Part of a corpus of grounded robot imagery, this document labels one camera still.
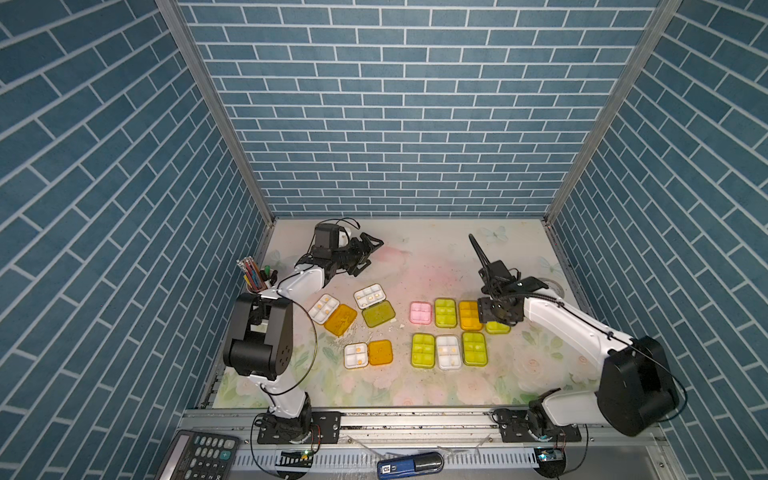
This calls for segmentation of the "clear pillbox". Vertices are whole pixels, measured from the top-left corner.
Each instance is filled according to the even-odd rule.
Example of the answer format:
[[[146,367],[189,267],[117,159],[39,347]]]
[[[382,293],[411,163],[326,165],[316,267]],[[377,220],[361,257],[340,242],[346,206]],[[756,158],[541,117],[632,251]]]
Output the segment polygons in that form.
[[[441,370],[458,370],[462,365],[459,339],[455,335],[436,337],[437,365]]]

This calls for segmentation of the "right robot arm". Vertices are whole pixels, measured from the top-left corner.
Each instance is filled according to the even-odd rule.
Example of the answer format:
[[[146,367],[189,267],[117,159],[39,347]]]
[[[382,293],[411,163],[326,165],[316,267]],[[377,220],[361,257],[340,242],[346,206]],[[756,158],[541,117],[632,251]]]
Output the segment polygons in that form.
[[[544,281],[514,274],[500,260],[482,257],[480,262],[481,322],[543,326],[599,373],[598,386],[591,391],[555,388],[530,401],[525,423],[533,437],[548,440],[577,424],[608,425],[634,437],[655,423],[674,419],[686,407],[687,394],[657,340],[610,329],[557,296]]]

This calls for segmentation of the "pink pillbox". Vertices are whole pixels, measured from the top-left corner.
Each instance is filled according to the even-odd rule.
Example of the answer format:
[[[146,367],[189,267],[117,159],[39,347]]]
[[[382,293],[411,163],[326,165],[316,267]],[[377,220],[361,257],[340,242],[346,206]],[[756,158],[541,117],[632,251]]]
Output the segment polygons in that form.
[[[409,321],[414,325],[429,325],[433,320],[433,309],[430,302],[414,301],[409,308]]]

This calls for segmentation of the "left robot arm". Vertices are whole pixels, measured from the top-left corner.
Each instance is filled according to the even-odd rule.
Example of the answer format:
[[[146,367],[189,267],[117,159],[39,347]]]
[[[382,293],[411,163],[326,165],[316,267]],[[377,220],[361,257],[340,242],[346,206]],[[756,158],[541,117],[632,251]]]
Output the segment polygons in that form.
[[[335,275],[358,276],[383,245],[383,240],[367,233],[354,237],[341,225],[320,224],[291,274],[266,290],[245,292],[236,299],[223,342],[223,362],[269,401],[259,422],[281,441],[299,443],[317,430],[310,396],[289,370],[294,309],[303,309],[302,303]]]

